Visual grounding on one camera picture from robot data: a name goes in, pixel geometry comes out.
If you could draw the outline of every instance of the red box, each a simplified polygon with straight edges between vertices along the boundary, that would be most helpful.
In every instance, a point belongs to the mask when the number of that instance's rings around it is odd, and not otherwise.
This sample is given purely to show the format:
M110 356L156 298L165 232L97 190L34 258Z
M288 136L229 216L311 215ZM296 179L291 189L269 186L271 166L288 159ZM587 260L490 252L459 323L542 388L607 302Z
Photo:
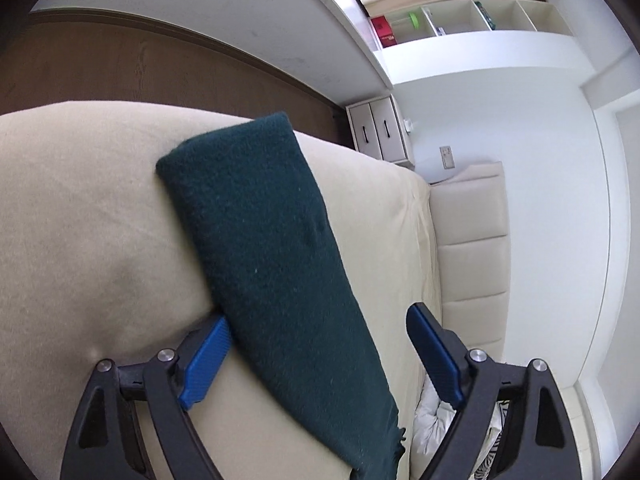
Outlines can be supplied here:
M398 44L396 37L394 36L394 32L391 29L391 25L389 25L389 22L384 16L372 18L371 23L373 24L376 34L380 38L382 46L393 46Z

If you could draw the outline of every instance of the small object on shelf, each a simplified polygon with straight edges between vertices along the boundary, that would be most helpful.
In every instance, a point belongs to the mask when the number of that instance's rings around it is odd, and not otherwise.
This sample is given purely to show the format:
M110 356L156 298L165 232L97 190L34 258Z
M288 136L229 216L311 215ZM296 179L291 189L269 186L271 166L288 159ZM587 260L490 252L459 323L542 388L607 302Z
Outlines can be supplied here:
M491 16L489 16L489 13L482 6L482 3L481 2L474 2L474 3L476 4L476 7L480 11L480 13L484 16L484 18L485 18L485 20L487 22L487 25L489 25L491 30L495 30L495 22L494 22L494 20L491 19Z
M382 43L383 47L398 44L398 42L396 41L396 37L394 36L394 32L391 29L391 25L389 25L389 22L384 16L372 18L371 23L374 30L376 31L376 34L380 38L380 43Z
M414 29L418 30L420 28L420 22L418 21L418 16L415 15L415 12L409 12L409 18L411 19Z

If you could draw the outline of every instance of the metal screw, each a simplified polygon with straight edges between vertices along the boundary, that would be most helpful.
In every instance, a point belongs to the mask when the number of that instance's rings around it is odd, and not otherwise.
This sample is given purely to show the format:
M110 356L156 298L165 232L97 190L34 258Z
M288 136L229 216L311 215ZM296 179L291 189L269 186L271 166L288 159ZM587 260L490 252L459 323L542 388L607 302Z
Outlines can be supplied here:
M469 352L469 357L471 357L471 360L476 363L484 363L486 361L486 352L479 348L474 348Z
M111 370L111 361L108 359L103 359L97 365L95 365L95 369L99 372L108 372Z
M546 372L549 368L542 359L534 359L533 367L539 372Z
M175 357L175 351L171 348L165 348L158 352L158 360L163 363L168 363L169 361L173 361Z

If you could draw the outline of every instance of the drawer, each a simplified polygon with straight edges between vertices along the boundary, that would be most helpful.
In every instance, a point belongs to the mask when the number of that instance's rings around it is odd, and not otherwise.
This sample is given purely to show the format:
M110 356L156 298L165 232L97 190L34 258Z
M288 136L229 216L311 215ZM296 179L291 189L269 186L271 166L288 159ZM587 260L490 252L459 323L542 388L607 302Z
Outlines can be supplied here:
M382 160L382 152L376 135L376 125L373 122L369 104L366 103L350 108L349 116L353 134L356 138L357 150L365 155Z
M382 159L389 162L407 160L408 156L402 142L398 117L391 97L372 101L370 106L378 131Z

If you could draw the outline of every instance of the white drawer unit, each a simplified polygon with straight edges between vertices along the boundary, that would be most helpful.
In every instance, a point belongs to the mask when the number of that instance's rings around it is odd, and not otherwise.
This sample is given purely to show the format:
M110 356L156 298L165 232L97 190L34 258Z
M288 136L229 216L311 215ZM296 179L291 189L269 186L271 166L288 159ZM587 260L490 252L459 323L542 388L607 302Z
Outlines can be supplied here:
M376 134L376 125L373 121L371 107L369 103L355 106L349 111L351 132L353 133L353 143L356 150L365 155L382 160L380 143Z
M393 96L348 106L347 115L356 150L378 160L414 168L414 154Z

